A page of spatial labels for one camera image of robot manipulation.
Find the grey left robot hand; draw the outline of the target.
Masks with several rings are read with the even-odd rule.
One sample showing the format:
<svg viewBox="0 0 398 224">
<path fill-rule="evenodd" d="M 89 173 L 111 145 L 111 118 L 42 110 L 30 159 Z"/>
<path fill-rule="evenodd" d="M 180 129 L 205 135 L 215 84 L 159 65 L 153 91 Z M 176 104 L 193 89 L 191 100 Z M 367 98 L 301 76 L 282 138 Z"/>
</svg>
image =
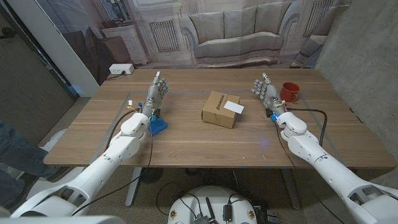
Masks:
<svg viewBox="0 0 398 224">
<path fill-rule="evenodd" d="M 151 117 L 156 109 L 159 109 L 164 95 L 169 91 L 165 78 L 161 78 L 160 70 L 157 71 L 152 84 L 149 87 L 145 102 L 142 106 L 142 114 Z"/>
</svg>

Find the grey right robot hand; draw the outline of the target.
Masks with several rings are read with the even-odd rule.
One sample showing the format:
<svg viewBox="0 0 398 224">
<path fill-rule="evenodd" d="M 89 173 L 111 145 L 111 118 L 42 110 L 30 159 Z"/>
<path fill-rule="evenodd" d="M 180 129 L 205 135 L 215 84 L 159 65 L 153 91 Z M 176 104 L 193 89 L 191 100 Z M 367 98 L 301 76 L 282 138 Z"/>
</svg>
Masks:
<svg viewBox="0 0 398 224">
<path fill-rule="evenodd" d="M 266 108 L 266 116 L 280 116 L 287 111 L 285 103 L 282 102 L 276 87 L 265 72 L 262 73 L 263 81 L 255 80 L 254 88 L 251 90 L 262 101 Z"/>
</svg>

